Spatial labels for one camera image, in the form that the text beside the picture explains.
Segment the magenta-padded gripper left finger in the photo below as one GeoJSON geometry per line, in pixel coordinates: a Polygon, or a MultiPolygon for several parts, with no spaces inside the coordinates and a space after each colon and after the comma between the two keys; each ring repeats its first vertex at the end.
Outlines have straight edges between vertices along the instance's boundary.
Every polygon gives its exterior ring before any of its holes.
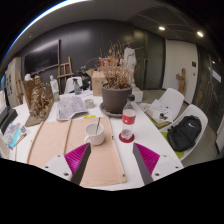
{"type": "Polygon", "coordinates": [[[58,154],[54,156],[43,166],[43,169],[79,185],[90,154],[91,144],[85,143],[65,155],[58,154]]]}

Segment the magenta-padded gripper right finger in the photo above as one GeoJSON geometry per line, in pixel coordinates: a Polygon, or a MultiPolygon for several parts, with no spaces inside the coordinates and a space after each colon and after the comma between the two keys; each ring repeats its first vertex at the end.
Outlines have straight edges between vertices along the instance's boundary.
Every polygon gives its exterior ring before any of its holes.
{"type": "Polygon", "coordinates": [[[145,185],[182,169],[169,155],[157,154],[138,143],[133,144],[133,154],[145,185]]]}

